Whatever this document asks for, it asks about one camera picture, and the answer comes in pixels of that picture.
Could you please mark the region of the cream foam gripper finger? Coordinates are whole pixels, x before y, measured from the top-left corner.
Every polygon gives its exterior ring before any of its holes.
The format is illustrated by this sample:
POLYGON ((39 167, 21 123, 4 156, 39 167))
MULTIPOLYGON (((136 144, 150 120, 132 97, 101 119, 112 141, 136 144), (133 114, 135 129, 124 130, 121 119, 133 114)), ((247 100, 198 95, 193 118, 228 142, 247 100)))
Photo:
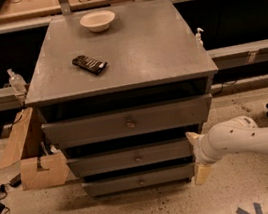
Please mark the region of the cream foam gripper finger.
POLYGON ((196 185, 201 186, 201 184, 205 183, 213 168, 208 164, 199 164, 195 167, 195 169, 194 182, 196 185))

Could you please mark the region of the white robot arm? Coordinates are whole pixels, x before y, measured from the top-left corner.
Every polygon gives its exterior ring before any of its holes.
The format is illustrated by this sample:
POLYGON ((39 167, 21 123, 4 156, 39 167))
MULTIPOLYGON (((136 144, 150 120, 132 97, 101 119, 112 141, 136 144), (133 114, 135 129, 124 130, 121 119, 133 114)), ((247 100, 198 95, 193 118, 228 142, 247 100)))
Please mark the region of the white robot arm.
POLYGON ((201 185, 212 167, 225 155, 259 153, 268 155, 268 127, 258 127, 250 117, 240 116, 215 124, 206 134, 187 132, 195 157, 195 182, 201 185))

